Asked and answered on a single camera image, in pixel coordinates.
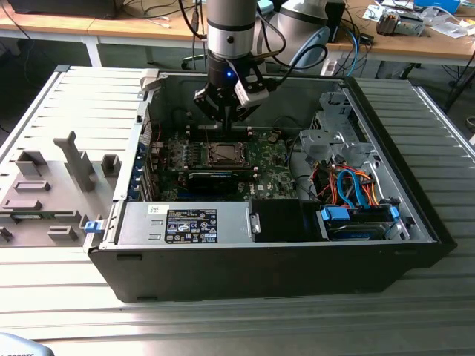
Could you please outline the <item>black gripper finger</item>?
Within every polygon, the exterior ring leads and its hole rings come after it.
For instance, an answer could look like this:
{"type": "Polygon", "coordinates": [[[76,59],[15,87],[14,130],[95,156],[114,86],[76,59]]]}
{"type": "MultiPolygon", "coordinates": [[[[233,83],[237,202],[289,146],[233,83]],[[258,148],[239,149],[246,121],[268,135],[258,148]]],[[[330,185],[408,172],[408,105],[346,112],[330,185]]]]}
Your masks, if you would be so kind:
{"type": "Polygon", "coordinates": [[[226,106],[226,130],[230,131],[234,122],[242,122],[247,119],[260,106],[261,105],[254,105],[250,108],[245,108],[241,105],[237,96],[232,94],[226,106]]]}
{"type": "Polygon", "coordinates": [[[205,117],[219,122],[223,130],[227,129],[226,98],[222,88],[208,83],[203,89],[195,91],[193,102],[205,117]]]}

